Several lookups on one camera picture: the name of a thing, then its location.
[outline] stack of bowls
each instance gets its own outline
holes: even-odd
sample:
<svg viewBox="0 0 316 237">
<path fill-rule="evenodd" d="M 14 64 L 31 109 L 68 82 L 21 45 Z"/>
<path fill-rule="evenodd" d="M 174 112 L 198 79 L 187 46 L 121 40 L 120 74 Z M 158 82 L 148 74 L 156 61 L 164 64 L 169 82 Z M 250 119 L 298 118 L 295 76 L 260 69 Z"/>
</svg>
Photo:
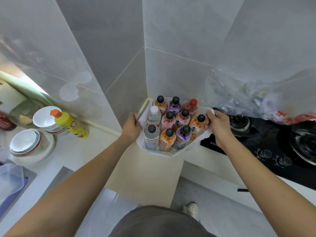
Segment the stack of bowls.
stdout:
<svg viewBox="0 0 316 237">
<path fill-rule="evenodd" d="M 16 134 L 10 142 L 10 152 L 16 157 L 37 155 L 46 149 L 48 140 L 36 129 L 28 129 Z"/>
<path fill-rule="evenodd" d="M 33 116 L 33 123 L 52 135 L 67 134 L 68 131 L 66 131 L 64 127 L 59 126 L 55 122 L 55 118 L 50 115 L 50 112 L 54 109 L 61 111 L 61 109 L 56 106 L 47 106 L 38 110 Z"/>
</svg>

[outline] stove knob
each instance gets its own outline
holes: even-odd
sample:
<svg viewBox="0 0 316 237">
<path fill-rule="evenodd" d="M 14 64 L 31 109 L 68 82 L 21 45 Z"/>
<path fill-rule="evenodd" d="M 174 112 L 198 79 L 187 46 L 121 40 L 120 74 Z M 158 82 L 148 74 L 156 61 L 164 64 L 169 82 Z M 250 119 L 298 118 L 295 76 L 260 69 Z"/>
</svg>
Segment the stove knob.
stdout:
<svg viewBox="0 0 316 237">
<path fill-rule="evenodd" d="M 262 150 L 259 152 L 259 157 L 263 159 L 269 159 L 272 157 L 272 153 L 269 150 Z"/>
<path fill-rule="evenodd" d="M 292 160 L 289 158 L 289 157 L 278 157 L 276 159 L 276 161 L 278 162 L 279 165 L 282 165 L 282 166 L 290 166 L 292 165 Z"/>
</svg>

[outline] shoe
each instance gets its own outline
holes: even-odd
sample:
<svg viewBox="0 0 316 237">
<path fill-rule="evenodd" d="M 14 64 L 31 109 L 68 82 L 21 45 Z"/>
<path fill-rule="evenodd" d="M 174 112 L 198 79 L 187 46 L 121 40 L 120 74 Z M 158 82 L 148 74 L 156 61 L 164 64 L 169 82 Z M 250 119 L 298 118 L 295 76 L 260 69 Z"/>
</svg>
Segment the shoe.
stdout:
<svg viewBox="0 0 316 237">
<path fill-rule="evenodd" d="M 190 202 L 186 206 L 182 206 L 182 212 L 195 218 L 197 216 L 198 205 L 195 202 Z"/>
</svg>

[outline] black bottle cap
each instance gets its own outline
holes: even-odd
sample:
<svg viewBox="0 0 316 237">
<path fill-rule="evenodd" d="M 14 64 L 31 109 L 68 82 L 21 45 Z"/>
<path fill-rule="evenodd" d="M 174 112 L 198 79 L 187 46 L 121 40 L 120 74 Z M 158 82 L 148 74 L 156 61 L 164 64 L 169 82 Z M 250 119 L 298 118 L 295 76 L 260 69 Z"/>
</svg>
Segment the black bottle cap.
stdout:
<svg viewBox="0 0 316 237">
<path fill-rule="evenodd" d="M 189 134 L 191 131 L 191 128 L 188 125 L 185 125 L 184 127 L 182 127 L 182 132 L 184 134 Z"/>
<path fill-rule="evenodd" d="M 158 103 L 163 103 L 164 100 L 165 100 L 165 99 L 164 99 L 163 96 L 158 96 L 158 97 L 157 97 Z"/>
<path fill-rule="evenodd" d="M 199 115 L 198 117 L 197 117 L 197 120 L 199 121 L 199 122 L 204 122 L 205 121 L 205 115 Z"/>
<path fill-rule="evenodd" d="M 184 110 L 182 111 L 182 115 L 183 115 L 184 117 L 189 116 L 189 115 L 190 115 L 189 110 L 188 110 L 188 109 L 184 109 Z"/>
<path fill-rule="evenodd" d="M 171 120 L 173 118 L 173 113 L 172 111 L 168 111 L 166 114 L 167 119 Z"/>
<path fill-rule="evenodd" d="M 156 126 L 155 125 L 149 125 L 148 126 L 148 132 L 149 133 L 155 133 L 156 132 Z"/>
<path fill-rule="evenodd" d="M 180 98 L 177 97 L 177 96 L 175 96 L 175 97 L 172 98 L 172 102 L 173 102 L 174 104 L 179 104 Z"/>
<path fill-rule="evenodd" d="M 171 136 L 173 136 L 173 130 L 172 129 L 167 129 L 166 130 L 166 136 L 168 136 L 168 137 L 171 137 Z"/>
</svg>

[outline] forearm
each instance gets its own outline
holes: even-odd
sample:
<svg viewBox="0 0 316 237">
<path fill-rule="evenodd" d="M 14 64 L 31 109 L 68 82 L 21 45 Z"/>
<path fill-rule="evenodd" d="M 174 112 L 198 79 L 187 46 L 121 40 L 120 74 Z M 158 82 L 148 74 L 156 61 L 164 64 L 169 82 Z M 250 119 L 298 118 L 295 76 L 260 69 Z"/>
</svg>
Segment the forearm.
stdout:
<svg viewBox="0 0 316 237">
<path fill-rule="evenodd" d="M 129 144 L 117 139 L 39 200 L 5 236 L 74 236 Z"/>
<path fill-rule="evenodd" d="M 223 150 L 278 236 L 314 236 L 316 207 L 268 170 L 235 137 Z"/>
</svg>

